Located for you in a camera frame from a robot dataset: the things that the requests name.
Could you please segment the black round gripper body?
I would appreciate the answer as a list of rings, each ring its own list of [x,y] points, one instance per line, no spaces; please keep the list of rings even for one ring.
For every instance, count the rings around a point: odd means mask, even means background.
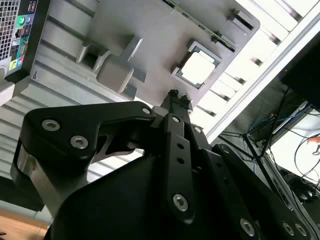
[[[177,219],[177,208],[165,202],[165,165],[143,157],[69,196],[46,234],[48,240],[239,240],[235,223],[218,193],[204,156],[192,174],[195,217]]]

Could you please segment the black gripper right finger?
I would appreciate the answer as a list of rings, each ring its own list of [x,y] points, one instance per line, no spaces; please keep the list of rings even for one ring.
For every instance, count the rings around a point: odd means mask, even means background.
[[[290,210],[229,146],[210,146],[202,130],[185,127],[194,169],[196,215],[182,240],[317,240],[311,224]]]

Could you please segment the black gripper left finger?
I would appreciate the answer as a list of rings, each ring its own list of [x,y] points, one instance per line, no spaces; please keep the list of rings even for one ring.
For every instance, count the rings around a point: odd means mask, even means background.
[[[140,101],[39,108],[22,123],[14,182],[38,197],[55,219],[76,191],[140,160],[164,163],[164,200],[185,224],[195,218],[190,100],[171,90],[159,107]]]

